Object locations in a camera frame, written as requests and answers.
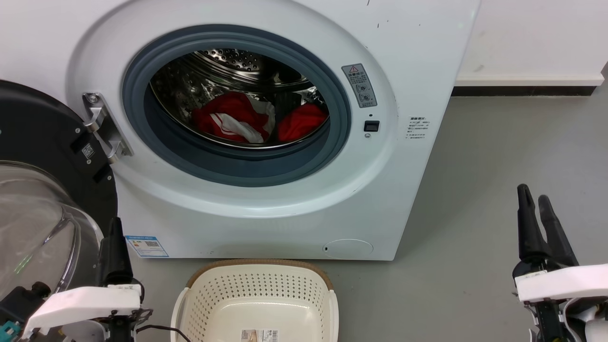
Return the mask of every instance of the gray rubber gasket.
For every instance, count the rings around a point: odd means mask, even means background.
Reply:
[[[328,127],[301,144],[262,151],[216,145],[179,127],[156,102],[148,87],[150,78],[181,55],[218,46],[263,54],[306,75],[326,100]],[[273,186],[306,177],[340,152],[350,131],[350,103],[336,75],[303,47],[250,27],[195,26],[158,38],[130,64],[122,95],[129,122],[152,151],[191,175],[234,186]]]

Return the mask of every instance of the warning label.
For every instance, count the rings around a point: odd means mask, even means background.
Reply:
[[[429,130],[430,121],[422,116],[410,116],[407,125],[406,139],[424,139]]]
[[[357,97],[360,108],[377,106],[376,94],[371,87],[370,80],[362,64],[345,65],[342,71],[348,78],[348,82],[353,87],[354,95]]]

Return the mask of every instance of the robotic arm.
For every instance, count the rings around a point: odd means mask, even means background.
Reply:
[[[17,288],[13,296],[11,292],[0,303],[0,311],[11,313],[5,316],[9,330],[3,331],[0,342],[15,341],[19,335],[22,340],[35,340],[54,327],[61,328],[64,341],[134,341],[135,327],[152,310],[142,308],[144,289],[133,278],[119,218],[112,221],[109,235],[101,242],[97,269],[97,287],[55,293],[46,301],[43,298],[50,289],[42,283],[36,283],[32,291]]]
[[[517,187],[519,259],[517,296],[538,333],[530,342],[608,341],[608,264],[580,266],[546,195],[539,197],[543,238],[527,185]]]

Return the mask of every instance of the perforated basket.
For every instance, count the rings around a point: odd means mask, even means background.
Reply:
[[[306,262],[242,259],[197,271],[171,317],[192,342],[337,342],[328,276]],[[176,332],[171,342],[183,341]]]

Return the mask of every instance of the white wall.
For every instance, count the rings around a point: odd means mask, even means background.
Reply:
[[[600,85],[608,0],[482,0],[457,86]]]

